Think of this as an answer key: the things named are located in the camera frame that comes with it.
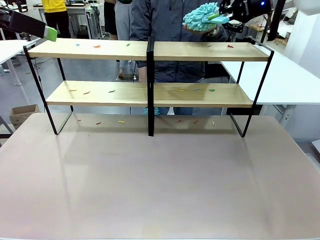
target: jacket zipper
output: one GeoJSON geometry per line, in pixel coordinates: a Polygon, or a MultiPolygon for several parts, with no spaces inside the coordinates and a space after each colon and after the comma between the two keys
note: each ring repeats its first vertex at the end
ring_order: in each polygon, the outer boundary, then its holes
{"type": "MultiPolygon", "coordinates": [[[[181,38],[182,38],[182,23],[184,22],[184,12],[185,12],[185,0],[182,0],[182,15],[181,15],[179,42],[181,42],[181,38]]],[[[175,65],[175,78],[174,78],[174,82],[177,82],[178,68],[179,68],[179,62],[177,62],[176,65],[175,65]]]]}

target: person in yellow jacket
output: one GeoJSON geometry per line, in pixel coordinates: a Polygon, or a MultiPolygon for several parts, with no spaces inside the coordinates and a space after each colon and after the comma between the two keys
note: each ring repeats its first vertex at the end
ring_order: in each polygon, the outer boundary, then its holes
{"type": "Polygon", "coordinates": [[[59,29],[60,38],[70,38],[69,16],[65,0],[41,0],[44,8],[46,24],[59,29]]]}

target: gray pants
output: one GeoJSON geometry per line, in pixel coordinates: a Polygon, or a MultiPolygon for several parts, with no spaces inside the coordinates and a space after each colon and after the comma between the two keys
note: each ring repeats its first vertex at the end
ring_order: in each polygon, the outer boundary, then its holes
{"type": "MultiPolygon", "coordinates": [[[[116,1],[115,24],[116,24],[116,31],[118,34],[118,40],[120,41],[130,40],[131,23],[133,20],[131,10],[132,10],[132,3],[123,4],[119,1],[116,1]]],[[[120,60],[120,68],[124,68],[126,65],[128,65],[128,60],[120,60]]]]}

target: shelf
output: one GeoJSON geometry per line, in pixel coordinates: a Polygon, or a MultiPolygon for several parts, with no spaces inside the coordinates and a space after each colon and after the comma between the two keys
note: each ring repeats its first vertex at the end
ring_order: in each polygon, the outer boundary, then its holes
{"type": "Polygon", "coordinates": [[[251,108],[252,101],[238,84],[155,83],[154,106],[251,108]]]}
{"type": "MultiPolygon", "coordinates": [[[[131,82],[64,81],[46,101],[48,105],[146,107],[147,85],[131,82]]],[[[154,106],[250,108],[252,101],[238,84],[156,83],[154,106]]]]}
{"type": "MultiPolygon", "coordinates": [[[[29,51],[30,57],[106,60],[147,60],[146,41],[113,41],[58,38],[45,41],[29,51]]],[[[269,56],[247,42],[154,43],[155,61],[266,62],[269,56]]]]}
{"type": "Polygon", "coordinates": [[[146,41],[57,38],[56,42],[45,41],[28,52],[32,58],[145,61],[147,45],[146,41]]]}
{"type": "Polygon", "coordinates": [[[155,61],[267,62],[268,58],[248,42],[158,41],[154,44],[155,61]]]}
{"type": "Polygon", "coordinates": [[[146,107],[147,85],[133,82],[63,81],[48,105],[146,107]]]}

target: cardboard box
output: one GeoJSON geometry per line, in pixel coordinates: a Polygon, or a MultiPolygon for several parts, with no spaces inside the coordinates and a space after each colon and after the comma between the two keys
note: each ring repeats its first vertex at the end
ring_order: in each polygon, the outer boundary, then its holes
{"type": "Polygon", "coordinates": [[[17,130],[25,122],[25,120],[27,120],[27,118],[34,113],[40,113],[37,104],[14,107],[12,108],[9,117],[14,128],[17,130]]]}

